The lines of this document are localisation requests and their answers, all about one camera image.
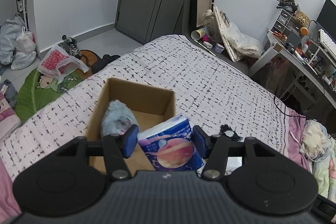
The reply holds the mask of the grey plush mouse toy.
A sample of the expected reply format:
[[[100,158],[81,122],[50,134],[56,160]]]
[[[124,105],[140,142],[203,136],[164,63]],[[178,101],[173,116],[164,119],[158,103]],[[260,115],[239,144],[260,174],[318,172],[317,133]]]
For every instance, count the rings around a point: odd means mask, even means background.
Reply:
[[[123,135],[132,125],[138,125],[133,112],[119,100],[111,101],[101,122],[101,137]]]

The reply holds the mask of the blue tissue pack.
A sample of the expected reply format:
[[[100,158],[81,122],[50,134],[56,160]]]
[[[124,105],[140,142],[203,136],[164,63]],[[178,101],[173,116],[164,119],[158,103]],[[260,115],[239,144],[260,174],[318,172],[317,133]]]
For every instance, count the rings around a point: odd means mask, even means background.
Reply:
[[[179,114],[139,133],[137,139],[155,170],[199,170],[204,163],[191,134],[189,119]]]

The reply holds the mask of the white plastic bag packet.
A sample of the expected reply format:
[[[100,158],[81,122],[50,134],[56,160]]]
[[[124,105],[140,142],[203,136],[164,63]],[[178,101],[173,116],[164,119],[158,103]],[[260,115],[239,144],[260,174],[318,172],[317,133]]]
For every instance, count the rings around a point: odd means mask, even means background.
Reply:
[[[202,171],[207,163],[206,159],[202,160],[203,166],[201,166],[199,169],[197,169],[197,174],[198,176],[201,176]],[[227,160],[227,166],[225,170],[225,176],[230,175],[234,170],[238,169],[241,167],[243,164],[242,157],[229,157]]]

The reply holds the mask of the black lace scrunchie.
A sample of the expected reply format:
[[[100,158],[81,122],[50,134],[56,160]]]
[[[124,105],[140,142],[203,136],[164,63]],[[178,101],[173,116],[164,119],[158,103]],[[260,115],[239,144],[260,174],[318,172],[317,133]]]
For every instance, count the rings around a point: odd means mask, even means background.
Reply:
[[[229,125],[222,124],[220,126],[220,135],[228,137],[231,141],[242,141],[243,138],[240,137]]]

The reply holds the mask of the black bag on floor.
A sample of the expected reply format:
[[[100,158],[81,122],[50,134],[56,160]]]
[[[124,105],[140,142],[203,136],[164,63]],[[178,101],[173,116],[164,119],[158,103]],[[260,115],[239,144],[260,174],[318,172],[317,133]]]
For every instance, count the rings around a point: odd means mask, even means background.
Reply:
[[[117,60],[118,58],[120,58],[119,55],[108,55],[105,54],[101,59],[98,59],[94,64],[92,64],[91,66],[91,71],[93,74],[101,71],[102,69],[104,69],[109,63]]]

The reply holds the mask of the pink bed sheet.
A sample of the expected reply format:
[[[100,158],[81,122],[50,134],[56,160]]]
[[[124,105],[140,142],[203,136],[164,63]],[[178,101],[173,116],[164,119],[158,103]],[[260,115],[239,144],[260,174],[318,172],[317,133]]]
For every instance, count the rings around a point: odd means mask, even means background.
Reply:
[[[306,122],[306,117],[298,114],[290,108],[285,109],[287,132],[286,132],[286,149],[285,156],[293,162],[311,172],[310,162],[306,158],[304,152],[301,152],[303,130]]]

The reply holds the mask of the green cartoon floor mat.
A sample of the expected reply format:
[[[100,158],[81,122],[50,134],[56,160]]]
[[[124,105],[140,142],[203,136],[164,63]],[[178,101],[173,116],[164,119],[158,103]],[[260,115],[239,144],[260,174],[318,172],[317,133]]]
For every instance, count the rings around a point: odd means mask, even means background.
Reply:
[[[36,69],[32,70],[18,91],[15,106],[16,115],[22,123],[25,123],[37,111],[91,75],[91,71],[83,73],[83,71],[77,69],[67,75],[63,82],[59,84],[56,79],[45,76]]]

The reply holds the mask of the red white plastic bag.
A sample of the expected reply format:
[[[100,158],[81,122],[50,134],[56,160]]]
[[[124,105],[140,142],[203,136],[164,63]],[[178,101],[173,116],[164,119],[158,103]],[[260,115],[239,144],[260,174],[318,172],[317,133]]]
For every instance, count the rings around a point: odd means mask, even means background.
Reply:
[[[58,45],[53,46],[48,51],[37,67],[37,71],[45,76],[56,79],[59,84],[76,69],[80,69],[84,73],[89,71],[89,68],[80,59],[70,56]]]

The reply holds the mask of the cream tote bag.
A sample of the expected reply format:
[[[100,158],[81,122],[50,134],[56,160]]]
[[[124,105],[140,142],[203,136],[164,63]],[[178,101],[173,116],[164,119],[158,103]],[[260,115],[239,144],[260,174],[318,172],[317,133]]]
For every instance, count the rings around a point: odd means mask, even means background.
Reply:
[[[264,44],[240,32],[236,24],[228,20],[226,14],[213,6],[216,31],[226,52],[233,62],[243,57],[258,59],[264,53]]]

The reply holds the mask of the sneakers on floor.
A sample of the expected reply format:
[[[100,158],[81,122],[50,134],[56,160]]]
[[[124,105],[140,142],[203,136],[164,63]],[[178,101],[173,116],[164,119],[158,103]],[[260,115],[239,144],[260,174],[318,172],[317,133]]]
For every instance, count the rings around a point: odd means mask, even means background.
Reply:
[[[77,59],[81,58],[81,52],[77,46],[77,40],[73,37],[67,37],[66,35],[62,36],[62,42],[58,46],[62,47],[70,56],[74,56]]]

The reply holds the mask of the rolled paper tube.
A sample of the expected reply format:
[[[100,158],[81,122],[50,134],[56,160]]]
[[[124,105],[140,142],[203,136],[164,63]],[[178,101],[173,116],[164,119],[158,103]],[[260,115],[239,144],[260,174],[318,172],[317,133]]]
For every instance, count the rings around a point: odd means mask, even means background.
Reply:
[[[202,39],[204,36],[206,36],[207,34],[207,30],[205,27],[202,27],[200,29],[197,29],[197,30],[194,30],[192,33],[191,33],[191,38],[193,40],[200,40]]]

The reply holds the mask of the white desk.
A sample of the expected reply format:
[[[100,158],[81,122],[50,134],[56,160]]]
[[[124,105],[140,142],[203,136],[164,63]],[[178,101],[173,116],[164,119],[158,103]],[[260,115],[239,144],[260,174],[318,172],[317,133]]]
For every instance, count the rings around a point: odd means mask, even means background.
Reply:
[[[278,37],[274,36],[271,31],[267,32],[267,38],[270,42],[270,47],[262,54],[262,56],[250,67],[248,76],[252,77],[256,72],[268,64],[274,57],[281,55],[286,58],[292,65],[301,71],[314,86],[325,96],[325,98],[336,107],[335,92],[327,86],[327,83],[318,76],[318,74],[308,65],[307,62],[301,61],[296,54],[290,53]]]

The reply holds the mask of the white garbage bags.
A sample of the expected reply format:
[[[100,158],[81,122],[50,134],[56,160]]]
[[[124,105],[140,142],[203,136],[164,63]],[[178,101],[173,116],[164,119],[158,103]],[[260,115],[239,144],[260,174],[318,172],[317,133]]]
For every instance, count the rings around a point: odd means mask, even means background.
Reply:
[[[17,71],[31,65],[36,57],[33,33],[26,30],[23,19],[15,14],[1,26],[1,64]]]

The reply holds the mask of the white keyboard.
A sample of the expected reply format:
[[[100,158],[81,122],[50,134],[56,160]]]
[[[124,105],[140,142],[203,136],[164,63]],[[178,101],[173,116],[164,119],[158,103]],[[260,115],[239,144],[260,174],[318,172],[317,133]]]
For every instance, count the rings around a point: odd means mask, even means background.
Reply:
[[[336,44],[333,39],[323,30],[318,30],[319,42],[327,50],[330,56],[336,59]]]

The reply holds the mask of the black computer monitor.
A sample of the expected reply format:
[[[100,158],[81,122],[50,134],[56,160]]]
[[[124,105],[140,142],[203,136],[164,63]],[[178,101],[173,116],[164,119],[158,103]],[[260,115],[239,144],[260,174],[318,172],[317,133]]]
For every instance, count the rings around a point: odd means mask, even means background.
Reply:
[[[335,39],[336,36],[336,5],[331,0],[325,0],[317,18],[318,24]]]

